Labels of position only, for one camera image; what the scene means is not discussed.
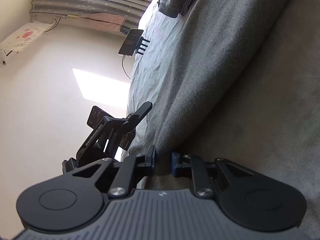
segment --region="curtain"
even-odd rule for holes
[[[151,0],[33,0],[32,16],[41,14],[66,17],[85,13],[111,13],[126,18],[123,27],[138,28],[141,16]]]

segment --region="white wall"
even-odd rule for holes
[[[21,26],[31,22],[32,0],[0,0],[0,42]]]
[[[117,54],[123,40],[59,24],[0,65],[0,236],[10,239],[23,229],[19,194],[62,174],[61,162],[75,157],[92,131],[86,124],[92,106],[125,117],[124,108],[85,99],[72,70],[129,83]],[[129,75],[133,60],[124,60]]]

